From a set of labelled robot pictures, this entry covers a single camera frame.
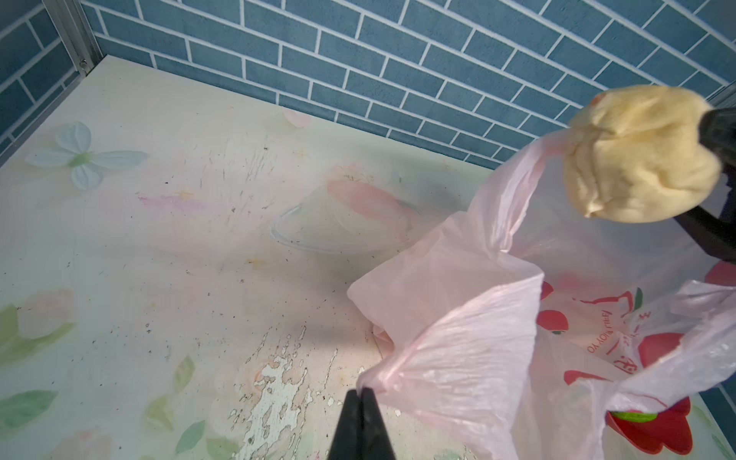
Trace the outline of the cream fake peeled fruit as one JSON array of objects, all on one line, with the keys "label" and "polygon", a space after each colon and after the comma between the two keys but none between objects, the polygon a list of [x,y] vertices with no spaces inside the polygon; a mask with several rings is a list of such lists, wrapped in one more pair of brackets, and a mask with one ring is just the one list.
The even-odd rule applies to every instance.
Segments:
[{"label": "cream fake peeled fruit", "polygon": [[570,121],[563,181],[586,218],[661,222],[700,205],[723,171],[699,138],[712,107],[680,87],[637,85],[598,94]]}]

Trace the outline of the red flower-shaped plate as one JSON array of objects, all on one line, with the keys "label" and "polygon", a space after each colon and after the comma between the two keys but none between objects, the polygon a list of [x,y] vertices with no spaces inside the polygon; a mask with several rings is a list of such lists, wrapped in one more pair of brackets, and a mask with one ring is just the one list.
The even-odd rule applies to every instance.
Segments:
[{"label": "red flower-shaped plate", "polygon": [[670,450],[679,455],[693,450],[693,436],[686,417],[691,411],[691,402],[685,398],[671,408],[657,414],[650,423],[633,424],[611,417],[607,413],[607,425],[633,446],[647,454],[659,454]]}]

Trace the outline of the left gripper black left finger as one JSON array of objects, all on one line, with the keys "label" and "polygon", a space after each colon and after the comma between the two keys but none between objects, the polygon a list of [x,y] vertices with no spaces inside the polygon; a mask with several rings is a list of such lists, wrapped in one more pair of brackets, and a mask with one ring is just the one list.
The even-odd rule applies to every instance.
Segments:
[{"label": "left gripper black left finger", "polygon": [[356,389],[347,392],[328,460],[360,460],[362,441],[362,402]]}]

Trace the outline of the pink plastic bag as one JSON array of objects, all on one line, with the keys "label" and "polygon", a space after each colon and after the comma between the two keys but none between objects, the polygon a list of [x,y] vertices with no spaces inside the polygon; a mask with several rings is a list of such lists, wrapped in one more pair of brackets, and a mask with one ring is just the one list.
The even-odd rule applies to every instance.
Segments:
[{"label": "pink plastic bag", "polygon": [[[734,425],[696,404],[735,372],[734,265],[670,220],[579,216],[566,139],[524,148],[350,287],[383,352],[358,386],[483,459],[734,458]],[[606,423],[685,398],[690,454],[644,453]]]}]

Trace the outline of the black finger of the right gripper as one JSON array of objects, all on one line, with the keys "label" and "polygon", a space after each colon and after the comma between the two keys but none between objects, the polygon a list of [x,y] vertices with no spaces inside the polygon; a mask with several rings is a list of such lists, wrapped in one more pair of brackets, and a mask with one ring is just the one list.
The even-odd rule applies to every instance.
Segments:
[{"label": "black finger of the right gripper", "polygon": [[724,222],[701,206],[675,216],[675,221],[707,255],[735,263],[734,222]]},{"label": "black finger of the right gripper", "polygon": [[735,167],[735,107],[708,111],[699,124],[699,142],[724,164]]}]

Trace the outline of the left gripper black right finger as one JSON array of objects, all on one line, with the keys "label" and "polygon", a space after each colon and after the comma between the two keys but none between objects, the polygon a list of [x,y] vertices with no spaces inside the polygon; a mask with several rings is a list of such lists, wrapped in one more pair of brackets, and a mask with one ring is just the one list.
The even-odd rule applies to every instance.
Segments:
[{"label": "left gripper black right finger", "polygon": [[368,387],[361,391],[361,417],[361,459],[395,460],[375,392]]}]

